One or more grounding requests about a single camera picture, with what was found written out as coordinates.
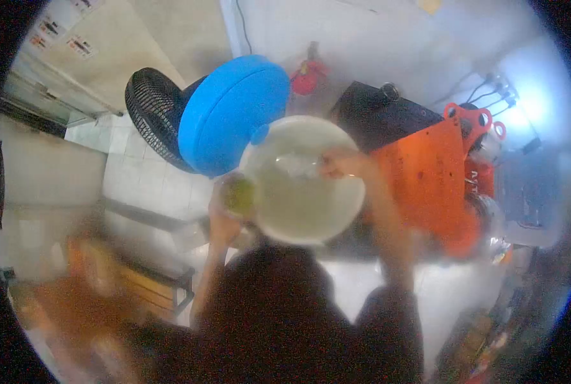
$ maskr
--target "orange metal plate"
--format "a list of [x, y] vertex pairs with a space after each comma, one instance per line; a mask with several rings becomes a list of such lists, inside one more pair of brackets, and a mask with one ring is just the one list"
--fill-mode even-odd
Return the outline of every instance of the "orange metal plate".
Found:
[[465, 165], [457, 117], [371, 153], [389, 181], [405, 225], [431, 231], [453, 256], [476, 242], [479, 224], [466, 204]]

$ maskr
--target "printed sign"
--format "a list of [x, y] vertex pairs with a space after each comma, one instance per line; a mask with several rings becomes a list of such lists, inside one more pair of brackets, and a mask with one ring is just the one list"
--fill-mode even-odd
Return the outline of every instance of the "printed sign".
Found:
[[54, 21], [50, 14], [45, 14], [38, 20], [37, 29], [46, 40], [56, 42], [68, 31], [57, 21]]
[[95, 11], [96, 8], [98, 8], [103, 3], [102, 0], [69, 0], [69, 2], [74, 5], [76, 10], [80, 12], [82, 16]]
[[83, 60], [86, 60], [97, 53], [89, 42], [79, 35], [73, 35], [67, 42], [68, 47], [72, 48]]
[[44, 39], [44, 37], [37, 32], [30, 31], [29, 35], [27, 36], [27, 42], [31, 47], [30, 49], [34, 50], [35, 52], [43, 52], [44, 50], [51, 47], [51, 43]]

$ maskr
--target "light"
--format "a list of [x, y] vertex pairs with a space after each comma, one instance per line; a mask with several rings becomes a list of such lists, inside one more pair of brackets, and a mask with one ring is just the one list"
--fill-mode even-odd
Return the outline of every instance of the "light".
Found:
[[548, 117], [551, 106], [547, 92], [537, 84], [527, 84], [518, 88], [518, 107], [527, 121], [537, 125]]

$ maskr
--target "hand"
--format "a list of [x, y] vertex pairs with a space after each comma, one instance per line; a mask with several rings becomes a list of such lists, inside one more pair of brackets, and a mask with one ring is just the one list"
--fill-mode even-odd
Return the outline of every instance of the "hand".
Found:
[[322, 158], [324, 164], [320, 173], [332, 179], [344, 176], [364, 179], [377, 168], [371, 158], [350, 148], [331, 148], [323, 153]]
[[210, 242], [221, 246], [229, 246], [241, 232], [241, 223], [229, 217], [221, 208], [217, 194], [219, 185], [213, 187], [213, 195], [208, 204], [210, 219]]

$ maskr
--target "tiled wall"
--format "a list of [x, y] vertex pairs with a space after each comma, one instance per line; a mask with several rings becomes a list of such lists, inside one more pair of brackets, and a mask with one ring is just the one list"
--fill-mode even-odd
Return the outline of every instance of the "tiled wall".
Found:
[[213, 180], [168, 164], [147, 146], [127, 114], [69, 128], [66, 140], [108, 153], [105, 197], [176, 219], [206, 215]]

